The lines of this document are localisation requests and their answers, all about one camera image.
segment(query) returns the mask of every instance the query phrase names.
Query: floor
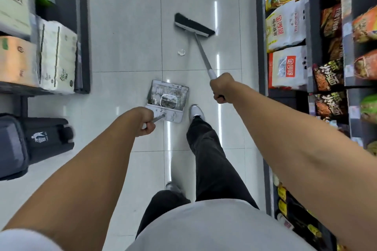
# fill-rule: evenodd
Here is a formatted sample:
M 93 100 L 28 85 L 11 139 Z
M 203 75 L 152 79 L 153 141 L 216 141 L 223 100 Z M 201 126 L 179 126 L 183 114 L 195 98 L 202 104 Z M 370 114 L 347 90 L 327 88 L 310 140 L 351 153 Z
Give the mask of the floor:
M 229 161 L 265 210 L 262 158 L 230 104 L 212 98 L 195 40 L 173 25 L 180 12 L 216 35 L 202 41 L 216 73 L 257 89 L 255 0 L 89 0 L 92 91 L 89 95 L 29 99 L 29 115 L 64 117 L 75 129 L 75 149 L 32 165 L 22 178 L 0 183 L 0 225 L 56 169 L 101 133 L 118 115 L 144 106 L 153 79 L 190 87 L 187 108 L 198 104 L 217 131 Z M 184 56 L 178 51 L 184 50 Z M 124 250 L 150 198 L 171 178 L 195 200 L 195 159 L 186 141 L 189 120 L 159 121 L 153 134 L 137 138 L 104 251 Z

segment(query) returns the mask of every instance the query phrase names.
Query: black pants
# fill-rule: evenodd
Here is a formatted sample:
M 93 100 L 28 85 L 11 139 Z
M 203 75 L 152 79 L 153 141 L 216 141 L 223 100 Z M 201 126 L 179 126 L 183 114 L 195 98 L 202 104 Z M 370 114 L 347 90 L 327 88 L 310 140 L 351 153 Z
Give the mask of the black pants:
M 195 117 L 186 136 L 196 159 L 196 201 L 242 199 L 258 208 L 241 177 L 225 157 L 219 137 L 211 125 Z M 145 210 L 136 237 L 164 213 L 190 202 L 181 193 L 159 191 Z

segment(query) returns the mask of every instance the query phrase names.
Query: trash can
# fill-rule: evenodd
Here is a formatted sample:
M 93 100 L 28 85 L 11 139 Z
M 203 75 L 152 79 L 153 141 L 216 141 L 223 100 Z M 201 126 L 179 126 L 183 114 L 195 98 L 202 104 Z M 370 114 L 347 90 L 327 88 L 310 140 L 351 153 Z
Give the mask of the trash can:
M 74 146 L 73 130 L 66 119 L 0 114 L 0 181 L 21 177 L 29 165 Z

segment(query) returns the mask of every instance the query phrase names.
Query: sneaker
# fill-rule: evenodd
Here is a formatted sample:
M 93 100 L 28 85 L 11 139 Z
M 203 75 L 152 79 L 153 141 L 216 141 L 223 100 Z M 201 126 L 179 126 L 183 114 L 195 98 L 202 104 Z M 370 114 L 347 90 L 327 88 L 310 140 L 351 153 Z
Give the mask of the sneaker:
M 184 192 L 183 190 L 181 190 L 176 184 L 174 184 L 173 182 L 168 182 L 165 186 L 165 190 L 170 190 L 172 192 L 177 192 L 177 193 L 181 193 L 184 195 Z
M 190 119 L 190 123 L 192 122 L 192 120 L 194 119 L 195 116 L 199 116 L 203 121 L 205 121 L 203 111 L 196 104 L 191 105 L 191 107 L 188 111 L 188 118 Z

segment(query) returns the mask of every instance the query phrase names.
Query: white sleeve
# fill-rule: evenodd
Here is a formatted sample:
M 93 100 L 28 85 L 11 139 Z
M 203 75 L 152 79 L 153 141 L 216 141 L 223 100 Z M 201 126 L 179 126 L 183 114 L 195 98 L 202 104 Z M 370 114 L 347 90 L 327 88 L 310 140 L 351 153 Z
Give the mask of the white sleeve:
M 27 229 L 0 232 L 0 251 L 63 251 L 46 236 Z

